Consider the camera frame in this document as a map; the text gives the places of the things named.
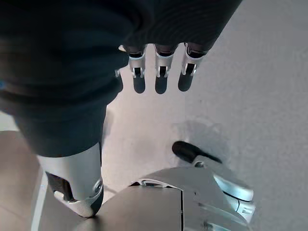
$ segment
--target black rubber pad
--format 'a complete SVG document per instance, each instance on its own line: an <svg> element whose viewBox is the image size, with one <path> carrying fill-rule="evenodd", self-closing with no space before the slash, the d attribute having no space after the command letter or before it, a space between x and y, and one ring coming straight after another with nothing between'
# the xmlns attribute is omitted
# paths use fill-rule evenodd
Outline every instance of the black rubber pad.
<svg viewBox="0 0 308 231"><path fill-rule="evenodd" d="M177 157L188 163L192 163L198 155L201 155L222 164L219 158L205 153L200 148L184 141L175 142L172 146L172 151Z"/></svg>

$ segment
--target silver metal part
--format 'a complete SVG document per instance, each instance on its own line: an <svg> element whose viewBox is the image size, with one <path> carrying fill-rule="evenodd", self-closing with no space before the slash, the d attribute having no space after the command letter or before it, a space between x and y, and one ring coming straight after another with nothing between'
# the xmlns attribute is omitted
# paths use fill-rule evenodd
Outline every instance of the silver metal part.
<svg viewBox="0 0 308 231"><path fill-rule="evenodd" d="M64 200L59 191L55 191L54 196L80 216L93 216L90 206L103 190L99 144L75 155L59 158L38 156L38 160L44 171L69 182L75 201Z"/></svg>
<svg viewBox="0 0 308 231"><path fill-rule="evenodd" d="M225 194L216 183L210 168L181 167L164 169L139 179L132 185L140 184L143 187L167 188L181 191L182 230L200 231L212 228L212 230L248 231L249 224L228 203ZM147 203L151 200L146 195L138 194L139 201ZM160 216L169 214L165 203L160 210Z"/></svg>
<svg viewBox="0 0 308 231"><path fill-rule="evenodd" d="M183 61L182 61L182 69L181 69L181 73L182 75L186 75L187 74L187 68L188 65L193 65L193 69L189 72L189 74L191 76L194 76L194 74L197 71L197 68L199 67L200 63L202 62L202 59L204 58L204 56L200 57L200 58L192 58L189 56L188 54L188 45L185 45L185 53L184 53L184 57L183 57Z"/></svg>
<svg viewBox="0 0 308 231"><path fill-rule="evenodd" d="M243 201L251 201L254 197L254 191L243 181L239 180L234 173L222 164L213 161L204 156L197 156L193 165L203 164L213 171L214 178L219 187L227 194Z"/></svg>
<svg viewBox="0 0 308 231"><path fill-rule="evenodd" d="M181 191L132 186L103 204L102 224L106 231L180 231Z"/></svg>
<svg viewBox="0 0 308 231"><path fill-rule="evenodd" d="M163 77L167 78L171 68L171 63L173 59L173 54L170 56L161 56L157 52L155 53L155 67L156 67L156 76L160 77L161 67L166 67L166 71Z"/></svg>
<svg viewBox="0 0 308 231"><path fill-rule="evenodd" d="M38 156L38 160L44 171L69 182L75 200L82 201L95 196L93 186L101 179L98 143L75 155L59 158Z"/></svg>
<svg viewBox="0 0 308 231"><path fill-rule="evenodd" d="M134 58L134 57L129 57L129 67L130 70L133 74L133 77L136 78L136 69L139 68L140 69L140 77L144 78L144 71L145 71L145 52L143 53L143 55L141 57L138 58Z"/></svg>
<svg viewBox="0 0 308 231"><path fill-rule="evenodd" d="M91 209L91 205L97 200L97 198L102 193L103 187L99 188L99 191L93 197L88 197L82 201L69 202L64 200L64 195L61 192L55 191L54 197L63 203L66 207L73 210L75 213L79 214L82 217L91 217L93 216L93 210Z"/></svg>
<svg viewBox="0 0 308 231"><path fill-rule="evenodd" d="M115 70L115 77L118 78L120 76L120 74L121 74L120 69Z"/></svg>
<svg viewBox="0 0 308 231"><path fill-rule="evenodd" d="M243 181L236 178L234 173L222 164L204 156L197 156L192 163L195 167L209 168L221 190L232 206L249 223L256 206L254 204L254 191Z"/></svg>

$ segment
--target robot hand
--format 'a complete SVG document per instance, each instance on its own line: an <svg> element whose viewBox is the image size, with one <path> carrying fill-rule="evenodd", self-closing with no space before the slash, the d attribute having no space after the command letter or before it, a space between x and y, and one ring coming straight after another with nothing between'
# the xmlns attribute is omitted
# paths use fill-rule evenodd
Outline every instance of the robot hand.
<svg viewBox="0 0 308 231"><path fill-rule="evenodd" d="M118 70L129 62L142 93L144 48L155 44L155 89L162 94L172 55L184 42L179 89L188 90L240 2L1 3L0 109L14 116L57 199L83 217L101 206L102 128L107 104L123 87Z"/></svg>

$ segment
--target light gray floor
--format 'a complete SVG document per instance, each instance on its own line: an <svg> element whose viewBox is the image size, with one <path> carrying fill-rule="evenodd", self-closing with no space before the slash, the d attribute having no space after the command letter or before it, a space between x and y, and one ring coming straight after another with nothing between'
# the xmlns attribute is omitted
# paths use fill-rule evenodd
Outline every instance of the light gray floor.
<svg viewBox="0 0 308 231"><path fill-rule="evenodd" d="M184 165L171 145L186 140L255 189L255 231L308 230L307 9L306 0L244 0L186 93L177 89L183 46L164 95L154 90L152 46L144 94L133 91L129 69L121 70L124 90L106 118L104 200L144 174Z"/></svg>

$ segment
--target gray floor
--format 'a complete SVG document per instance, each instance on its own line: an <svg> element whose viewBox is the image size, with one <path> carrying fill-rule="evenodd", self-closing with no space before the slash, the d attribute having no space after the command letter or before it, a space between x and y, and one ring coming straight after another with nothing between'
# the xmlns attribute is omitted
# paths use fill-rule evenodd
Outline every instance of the gray floor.
<svg viewBox="0 0 308 231"><path fill-rule="evenodd" d="M124 90L105 126L105 200L144 174L184 165L171 145L186 140L255 189L254 230L308 230L307 9L306 0L243 1L186 93L177 89L182 46L164 95L154 91L152 46L144 94L121 70Z"/></svg>
<svg viewBox="0 0 308 231"><path fill-rule="evenodd" d="M39 164L19 132L0 131L0 230L30 230Z"/></svg>

